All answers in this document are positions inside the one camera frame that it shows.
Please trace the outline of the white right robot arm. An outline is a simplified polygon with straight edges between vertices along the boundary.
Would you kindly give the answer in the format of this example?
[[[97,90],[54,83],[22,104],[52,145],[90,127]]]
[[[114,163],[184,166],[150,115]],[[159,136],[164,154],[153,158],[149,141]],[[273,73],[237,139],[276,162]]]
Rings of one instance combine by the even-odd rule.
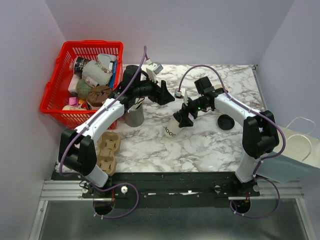
[[[182,129],[192,127],[198,112],[207,110],[219,110],[229,116],[233,121],[242,126],[242,154],[240,164],[235,171],[238,178],[230,183],[230,191],[241,196],[248,190],[247,182],[254,179],[257,164],[261,157],[269,154],[279,144],[274,115],[266,110],[255,113],[247,105],[228,97],[222,88],[214,89],[208,77],[202,77],[195,81],[195,86],[200,97],[192,100],[185,90],[181,94],[175,93],[176,98],[183,98],[183,104],[176,111],[164,133],[167,137],[175,137]]]

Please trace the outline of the black cup lid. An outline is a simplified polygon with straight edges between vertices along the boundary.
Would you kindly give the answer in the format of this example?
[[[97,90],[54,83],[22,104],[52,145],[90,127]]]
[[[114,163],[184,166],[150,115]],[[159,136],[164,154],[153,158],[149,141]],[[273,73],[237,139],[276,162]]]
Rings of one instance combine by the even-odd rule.
[[[178,111],[173,114],[173,117],[178,123],[182,120],[182,116]]]

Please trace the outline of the stack of white paper cups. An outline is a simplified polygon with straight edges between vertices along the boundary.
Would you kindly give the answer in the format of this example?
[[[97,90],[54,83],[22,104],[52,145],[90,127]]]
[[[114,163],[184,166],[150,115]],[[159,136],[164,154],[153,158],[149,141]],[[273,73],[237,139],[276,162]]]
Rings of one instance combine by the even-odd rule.
[[[222,86],[221,84],[216,84],[216,85],[214,85],[213,87],[214,87],[215,89],[220,89],[220,88],[222,88],[222,89],[226,90],[227,92],[229,92],[228,87],[227,87],[227,86]]]

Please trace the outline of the white paper cup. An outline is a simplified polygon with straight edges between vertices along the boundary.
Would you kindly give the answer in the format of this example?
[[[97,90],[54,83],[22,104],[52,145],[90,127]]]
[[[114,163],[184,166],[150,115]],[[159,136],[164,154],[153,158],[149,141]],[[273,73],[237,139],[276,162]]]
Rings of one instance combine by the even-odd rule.
[[[179,127],[179,123],[172,116],[172,118],[164,128],[164,134],[168,138],[174,138],[181,132],[182,129],[183,127]]]

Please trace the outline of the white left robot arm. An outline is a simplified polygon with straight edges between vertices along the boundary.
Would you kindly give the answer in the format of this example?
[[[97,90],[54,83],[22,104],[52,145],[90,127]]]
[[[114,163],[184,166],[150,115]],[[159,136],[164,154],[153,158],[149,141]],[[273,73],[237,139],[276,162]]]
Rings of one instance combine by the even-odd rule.
[[[93,191],[101,198],[110,194],[111,185],[107,182],[108,174],[97,164],[95,144],[112,123],[136,104],[137,99],[147,97],[160,106],[175,100],[166,82],[156,80],[156,75],[162,69],[158,62],[147,65],[145,70],[137,65],[128,65],[122,81],[102,107],[83,124],[75,129],[66,128],[61,134],[58,155],[60,165],[76,171],[94,184]]]

